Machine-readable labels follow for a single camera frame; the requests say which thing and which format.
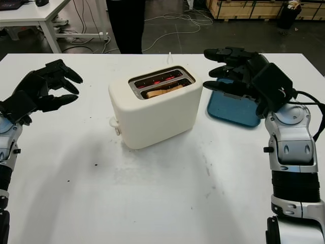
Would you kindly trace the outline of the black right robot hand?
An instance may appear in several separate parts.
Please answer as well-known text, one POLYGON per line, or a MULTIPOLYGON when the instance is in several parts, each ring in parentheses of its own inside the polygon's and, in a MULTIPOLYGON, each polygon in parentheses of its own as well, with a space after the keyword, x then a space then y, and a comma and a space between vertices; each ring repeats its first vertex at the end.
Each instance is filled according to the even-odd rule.
POLYGON ((254 77, 269 63, 262 54, 248 52, 243 48, 225 47, 206 49, 204 57, 224 63, 223 66, 209 71, 209 76, 216 80, 205 81, 204 88, 222 92, 234 99, 248 98, 257 105, 257 117, 267 117, 266 103, 252 84, 254 77))

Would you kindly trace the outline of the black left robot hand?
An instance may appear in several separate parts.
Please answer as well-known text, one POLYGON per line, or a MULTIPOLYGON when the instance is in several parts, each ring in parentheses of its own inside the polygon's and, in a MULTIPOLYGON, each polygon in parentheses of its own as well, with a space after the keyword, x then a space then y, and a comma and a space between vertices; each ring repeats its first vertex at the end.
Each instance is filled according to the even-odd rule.
POLYGON ((59 109, 78 99, 79 91, 72 84, 81 84, 83 79, 62 59, 45 64, 45 67, 29 72, 15 88, 15 92, 24 91, 36 104, 37 110, 49 112, 59 109), (67 95, 55 97, 49 91, 64 88, 67 95))

